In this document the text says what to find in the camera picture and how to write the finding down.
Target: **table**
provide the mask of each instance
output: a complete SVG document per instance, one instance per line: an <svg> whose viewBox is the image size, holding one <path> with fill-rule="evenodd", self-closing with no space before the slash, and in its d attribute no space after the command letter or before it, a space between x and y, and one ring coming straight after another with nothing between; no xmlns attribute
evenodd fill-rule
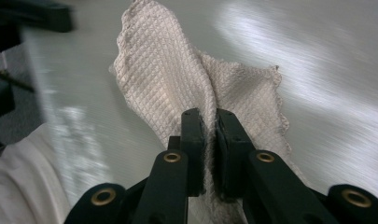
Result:
<svg viewBox="0 0 378 224"><path fill-rule="evenodd" d="M61 2L74 8L74 32L22 32L73 204L93 185L145 178L163 147L108 73L129 1ZM349 183L378 197L377 0L160 2L198 49L280 66L292 160L315 189Z"/></svg>

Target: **white fabric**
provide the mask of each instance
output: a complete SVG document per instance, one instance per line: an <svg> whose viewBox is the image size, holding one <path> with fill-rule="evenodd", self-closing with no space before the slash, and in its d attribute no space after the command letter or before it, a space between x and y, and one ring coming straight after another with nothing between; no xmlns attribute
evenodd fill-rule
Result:
<svg viewBox="0 0 378 224"><path fill-rule="evenodd" d="M61 224L70 205L58 177L48 127L41 125L0 157L0 224Z"/></svg>
<svg viewBox="0 0 378 224"><path fill-rule="evenodd" d="M241 205L222 203L215 194L210 170L215 138L216 109L233 112L258 149L288 160L284 134L288 122L280 112L276 67L258 69L216 60L194 48L175 15L152 0L137 0L122 16L119 56L114 62L118 85L129 107L147 122L167 146L180 134L180 116L198 107L207 137L206 193L190 200L190 209L202 223L243 223Z"/></svg>

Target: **gray carpet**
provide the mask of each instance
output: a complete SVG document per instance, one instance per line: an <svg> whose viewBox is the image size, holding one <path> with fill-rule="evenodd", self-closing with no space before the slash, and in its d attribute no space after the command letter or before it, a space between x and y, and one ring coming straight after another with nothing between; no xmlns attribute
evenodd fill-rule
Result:
<svg viewBox="0 0 378 224"><path fill-rule="evenodd" d="M34 87L23 47L8 49L5 51L5 56L10 75ZM0 53L0 70L2 69L4 69L4 57ZM20 141L43 123L35 95L14 86L13 93L15 110L0 118L0 142L4 144Z"/></svg>

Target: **cloth fold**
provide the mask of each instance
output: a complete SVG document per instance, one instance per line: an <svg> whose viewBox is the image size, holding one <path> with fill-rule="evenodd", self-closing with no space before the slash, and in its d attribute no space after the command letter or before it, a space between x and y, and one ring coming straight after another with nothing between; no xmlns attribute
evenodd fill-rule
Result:
<svg viewBox="0 0 378 224"><path fill-rule="evenodd" d="M206 193L190 198L189 208L201 223L245 223L239 202L223 203L215 194L211 170L217 108L233 112L256 148L277 153L304 180L288 158L288 121L280 112L276 66L259 69L212 58L194 48L174 13L153 0L136 0L124 12L117 42L119 88L165 147L169 136L180 135L181 113L200 110L207 143Z"/></svg>

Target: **cloth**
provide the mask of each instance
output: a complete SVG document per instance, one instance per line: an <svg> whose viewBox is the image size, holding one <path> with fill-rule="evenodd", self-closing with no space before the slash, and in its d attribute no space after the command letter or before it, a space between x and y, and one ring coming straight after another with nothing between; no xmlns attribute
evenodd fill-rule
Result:
<svg viewBox="0 0 378 224"><path fill-rule="evenodd" d="M128 106L167 147L180 135L181 113L200 110L206 137L204 186L206 193L190 198L189 208L201 223L245 223L239 202L223 203L215 194L211 169L217 108L230 110L243 124L255 147L288 159L284 134L287 119L276 92L281 82L277 67L259 69L212 58L194 48L174 13L153 0L136 0L122 15L114 62L117 83Z"/></svg>
<svg viewBox="0 0 378 224"><path fill-rule="evenodd" d="M56 169L48 127L41 125L0 156L0 224L61 224L70 204Z"/></svg>

